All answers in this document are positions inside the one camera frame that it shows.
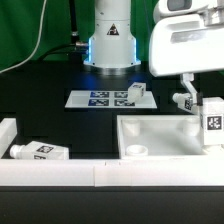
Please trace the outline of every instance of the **small white block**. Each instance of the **small white block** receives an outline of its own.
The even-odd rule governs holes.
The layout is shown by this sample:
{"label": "small white block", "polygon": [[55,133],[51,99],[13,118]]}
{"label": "small white block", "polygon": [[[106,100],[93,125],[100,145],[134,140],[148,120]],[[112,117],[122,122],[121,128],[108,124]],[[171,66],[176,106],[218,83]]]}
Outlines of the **small white block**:
{"label": "small white block", "polygon": [[146,83],[134,82],[128,88],[128,102],[134,103],[141,99],[146,91]]}

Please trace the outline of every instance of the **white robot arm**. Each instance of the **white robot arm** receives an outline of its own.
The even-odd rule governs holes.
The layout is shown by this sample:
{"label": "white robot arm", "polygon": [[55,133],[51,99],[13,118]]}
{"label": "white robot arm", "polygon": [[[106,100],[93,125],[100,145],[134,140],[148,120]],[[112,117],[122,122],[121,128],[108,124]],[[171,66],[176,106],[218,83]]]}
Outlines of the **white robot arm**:
{"label": "white robot arm", "polygon": [[224,144],[224,100],[202,99],[191,81],[194,73],[224,69],[224,0],[160,0],[154,18],[150,72],[154,76],[181,75],[188,93],[175,94],[173,100],[179,108],[200,117],[204,151],[219,151]]}

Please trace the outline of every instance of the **black table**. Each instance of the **black table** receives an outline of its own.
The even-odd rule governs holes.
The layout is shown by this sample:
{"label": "black table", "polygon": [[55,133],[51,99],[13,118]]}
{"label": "black table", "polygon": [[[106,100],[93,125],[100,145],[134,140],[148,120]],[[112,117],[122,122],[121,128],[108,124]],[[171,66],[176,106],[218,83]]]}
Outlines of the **black table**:
{"label": "black table", "polygon": [[[71,90],[125,91],[147,83],[158,109],[65,109]],[[204,97],[224,96],[224,76],[197,74]],[[0,75],[0,120],[17,119],[14,143],[69,147],[71,159],[116,159],[117,115],[185,114],[172,102],[179,76],[102,76],[68,62],[32,62]],[[8,151],[4,158],[10,159]],[[0,187],[0,223],[223,223],[224,187]]]}

